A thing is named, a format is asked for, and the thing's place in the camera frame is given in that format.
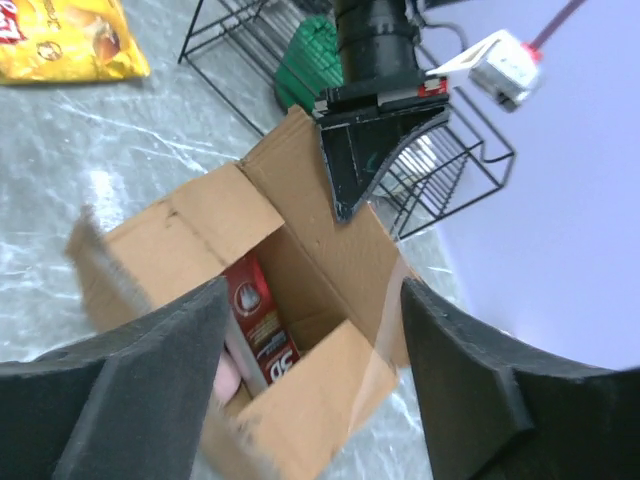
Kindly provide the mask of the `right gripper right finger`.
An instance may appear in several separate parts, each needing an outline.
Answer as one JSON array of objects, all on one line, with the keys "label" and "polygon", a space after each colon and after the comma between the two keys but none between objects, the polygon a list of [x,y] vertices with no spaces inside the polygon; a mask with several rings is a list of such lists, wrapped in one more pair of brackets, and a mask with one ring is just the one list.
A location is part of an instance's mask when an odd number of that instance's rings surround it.
[{"label": "right gripper right finger", "polygon": [[402,320],[437,479],[635,479],[639,371],[530,346],[406,279]]}]

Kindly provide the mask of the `brown cardboard express box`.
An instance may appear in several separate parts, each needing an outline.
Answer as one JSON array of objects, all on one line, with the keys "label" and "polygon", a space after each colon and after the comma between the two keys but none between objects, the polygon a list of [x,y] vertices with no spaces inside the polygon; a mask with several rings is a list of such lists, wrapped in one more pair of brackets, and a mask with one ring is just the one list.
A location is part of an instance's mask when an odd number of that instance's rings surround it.
[{"label": "brown cardboard express box", "polygon": [[370,208],[334,221],[316,126],[302,109],[239,162],[188,181],[110,232],[90,209],[66,254],[105,331],[254,252],[302,358],[256,398],[212,406],[201,448],[225,479],[314,479],[408,362],[399,294],[409,274]]}]

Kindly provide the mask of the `red toothpaste box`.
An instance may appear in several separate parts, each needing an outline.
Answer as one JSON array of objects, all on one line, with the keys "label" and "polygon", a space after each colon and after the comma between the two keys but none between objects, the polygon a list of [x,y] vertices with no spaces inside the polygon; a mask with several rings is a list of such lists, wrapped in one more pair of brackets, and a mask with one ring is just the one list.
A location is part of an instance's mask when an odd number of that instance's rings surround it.
[{"label": "red toothpaste box", "polygon": [[233,316],[226,346],[249,394],[256,397],[285,375],[300,354],[279,318],[256,254],[247,253],[224,276]]}]

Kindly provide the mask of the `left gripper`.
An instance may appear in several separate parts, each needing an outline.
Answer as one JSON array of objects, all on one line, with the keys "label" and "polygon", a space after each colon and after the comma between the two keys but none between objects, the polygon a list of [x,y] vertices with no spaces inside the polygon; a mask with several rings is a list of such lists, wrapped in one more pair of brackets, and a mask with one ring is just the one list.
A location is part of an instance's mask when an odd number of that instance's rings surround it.
[{"label": "left gripper", "polygon": [[[377,107],[403,110],[449,93],[445,75],[418,66],[418,22],[408,18],[404,1],[335,1],[333,7],[343,84],[316,97],[316,118]],[[350,222],[404,148],[448,120],[448,109],[436,107],[362,121],[318,121],[335,220]]]}]

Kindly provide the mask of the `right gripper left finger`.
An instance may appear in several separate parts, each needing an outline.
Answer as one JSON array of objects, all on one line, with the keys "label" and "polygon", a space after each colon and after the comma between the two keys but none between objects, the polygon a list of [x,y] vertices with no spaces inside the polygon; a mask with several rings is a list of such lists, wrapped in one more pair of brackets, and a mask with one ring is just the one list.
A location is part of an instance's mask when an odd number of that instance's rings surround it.
[{"label": "right gripper left finger", "polygon": [[230,317],[223,278],[125,325],[1,366],[5,479],[186,479]]}]

